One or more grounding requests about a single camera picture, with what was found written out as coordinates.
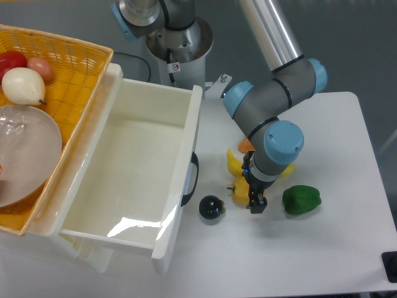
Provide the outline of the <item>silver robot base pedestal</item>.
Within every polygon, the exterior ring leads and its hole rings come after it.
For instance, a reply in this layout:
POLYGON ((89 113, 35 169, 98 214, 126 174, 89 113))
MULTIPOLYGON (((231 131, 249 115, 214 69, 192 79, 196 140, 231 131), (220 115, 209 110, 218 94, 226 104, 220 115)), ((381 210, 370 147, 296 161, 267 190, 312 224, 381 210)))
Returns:
POLYGON ((232 77, 221 74, 216 81, 207 81, 206 57, 213 46, 213 32, 209 24, 197 17, 185 30, 163 27, 146 37, 148 50, 155 57, 161 84, 181 89, 197 85, 205 99, 223 98, 232 77))

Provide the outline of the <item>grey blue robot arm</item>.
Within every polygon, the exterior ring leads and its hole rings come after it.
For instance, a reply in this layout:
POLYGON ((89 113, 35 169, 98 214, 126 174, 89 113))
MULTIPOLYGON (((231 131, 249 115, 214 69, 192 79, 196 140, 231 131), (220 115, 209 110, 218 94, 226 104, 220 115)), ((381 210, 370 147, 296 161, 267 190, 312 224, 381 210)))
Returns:
MULTIPOLYGON (((262 86, 243 81, 222 89, 223 105, 254 149, 245 154, 248 209, 267 207, 264 191, 299 155, 303 133, 279 115, 321 92, 324 66, 307 59, 277 1, 241 1, 241 8, 272 73, 262 86)), ((146 39, 164 85, 189 89, 205 84, 205 57, 213 45, 210 26, 196 15, 193 1, 115 1, 112 12, 127 39, 146 39)))

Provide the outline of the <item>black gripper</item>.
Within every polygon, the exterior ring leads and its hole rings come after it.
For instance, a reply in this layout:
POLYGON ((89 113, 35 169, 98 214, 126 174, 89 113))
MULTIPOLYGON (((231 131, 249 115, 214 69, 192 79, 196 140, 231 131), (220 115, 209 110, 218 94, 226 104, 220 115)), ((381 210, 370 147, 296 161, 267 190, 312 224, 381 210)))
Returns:
POLYGON ((252 189, 249 190, 249 202, 246 206, 250 213, 261 214, 267 207, 264 191, 276 180, 276 175, 261 171, 254 161, 254 151, 248 151, 243 157, 242 175, 252 189))

